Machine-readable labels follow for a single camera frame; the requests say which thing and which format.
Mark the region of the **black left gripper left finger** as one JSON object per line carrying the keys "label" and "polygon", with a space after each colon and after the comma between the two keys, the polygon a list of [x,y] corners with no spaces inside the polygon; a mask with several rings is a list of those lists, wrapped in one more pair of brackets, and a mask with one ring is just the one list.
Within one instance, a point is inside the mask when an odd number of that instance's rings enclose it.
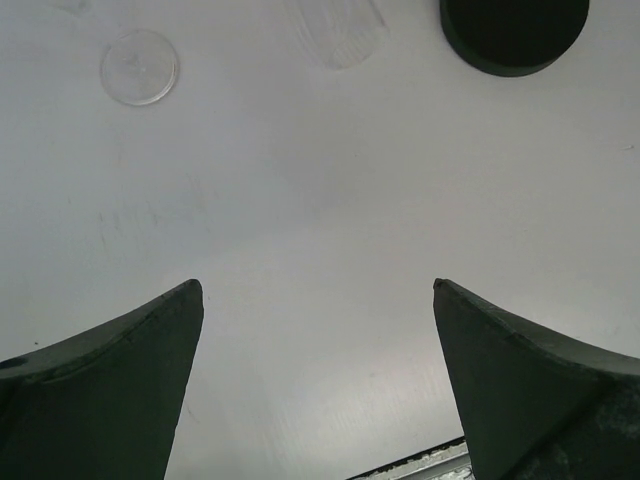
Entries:
{"label": "black left gripper left finger", "polygon": [[4,479],[162,479],[204,320],[190,279],[1,363]]}

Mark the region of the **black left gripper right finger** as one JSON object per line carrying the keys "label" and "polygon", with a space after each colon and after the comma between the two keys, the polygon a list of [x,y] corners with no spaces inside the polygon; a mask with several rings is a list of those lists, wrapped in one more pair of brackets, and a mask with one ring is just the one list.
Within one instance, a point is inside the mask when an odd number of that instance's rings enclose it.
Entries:
{"label": "black left gripper right finger", "polygon": [[478,479],[636,479],[639,361],[445,279],[434,316]]}

